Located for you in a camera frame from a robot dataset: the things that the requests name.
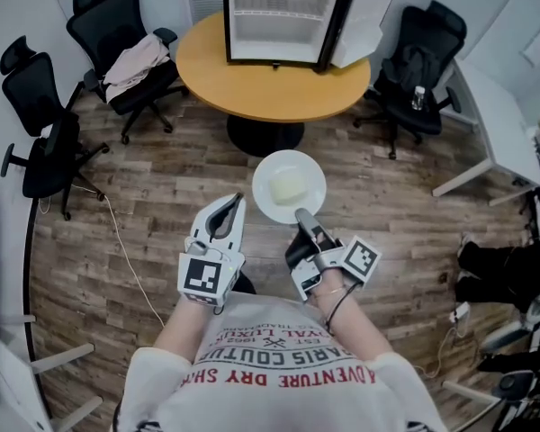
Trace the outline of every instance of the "round wooden table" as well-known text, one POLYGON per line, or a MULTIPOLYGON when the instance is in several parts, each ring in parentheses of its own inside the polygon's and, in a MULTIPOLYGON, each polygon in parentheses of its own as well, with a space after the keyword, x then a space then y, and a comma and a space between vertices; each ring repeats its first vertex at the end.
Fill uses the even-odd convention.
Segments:
POLYGON ((224 40, 222 12, 203 19, 180 41, 176 65, 196 97, 229 114, 230 139, 250 155, 295 148, 304 122, 348 109, 370 82, 367 58, 325 74, 309 67, 231 65, 224 40))

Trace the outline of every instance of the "mini fridge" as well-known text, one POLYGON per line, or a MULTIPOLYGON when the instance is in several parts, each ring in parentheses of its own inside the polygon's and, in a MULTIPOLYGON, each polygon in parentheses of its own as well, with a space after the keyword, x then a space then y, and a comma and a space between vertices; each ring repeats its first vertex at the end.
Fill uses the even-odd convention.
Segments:
POLYGON ((376 50, 391 2, 224 0, 227 61, 346 67, 376 50))

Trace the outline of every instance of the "person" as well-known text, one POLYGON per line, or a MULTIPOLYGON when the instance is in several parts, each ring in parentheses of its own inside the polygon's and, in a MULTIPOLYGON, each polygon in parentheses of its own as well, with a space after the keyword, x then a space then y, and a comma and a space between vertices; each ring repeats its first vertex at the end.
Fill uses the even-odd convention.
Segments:
POLYGON ((464 235, 458 265, 463 271, 454 286, 457 302, 506 302, 525 313, 540 294, 540 240, 486 248, 464 235))
POLYGON ((446 432, 412 365, 326 270, 312 303, 236 292, 223 311, 180 298, 133 355, 116 432, 446 432), (329 329, 319 324, 333 311, 329 329))

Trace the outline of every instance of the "bottle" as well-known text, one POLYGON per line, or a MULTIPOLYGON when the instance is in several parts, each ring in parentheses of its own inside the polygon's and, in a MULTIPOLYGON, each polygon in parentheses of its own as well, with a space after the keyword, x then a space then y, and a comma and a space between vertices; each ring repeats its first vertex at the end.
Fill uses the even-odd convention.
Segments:
POLYGON ((412 109, 415 111, 421 111, 424 105, 424 93, 426 88, 424 86, 417 86, 414 88, 414 97, 412 98, 412 109))

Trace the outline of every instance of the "black cable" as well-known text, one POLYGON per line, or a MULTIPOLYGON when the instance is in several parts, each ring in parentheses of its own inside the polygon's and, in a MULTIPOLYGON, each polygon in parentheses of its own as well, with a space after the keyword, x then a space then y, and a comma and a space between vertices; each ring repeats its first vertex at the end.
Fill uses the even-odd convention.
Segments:
POLYGON ((342 298, 340 298, 340 301, 338 301, 336 303, 336 305, 334 306, 334 309, 332 309, 332 312, 330 313, 330 316, 328 317, 328 320, 326 321, 326 331, 330 334, 332 334, 330 332, 330 323, 332 322, 332 319, 334 318, 334 314, 336 314, 336 312, 338 311, 338 308, 340 307, 340 305, 342 304, 342 302, 344 301, 345 298, 347 298, 353 290, 356 289, 356 287, 360 284, 360 282, 356 282, 354 283, 352 286, 350 286, 350 288, 348 288, 346 290, 346 292, 344 293, 344 296, 342 296, 342 298))

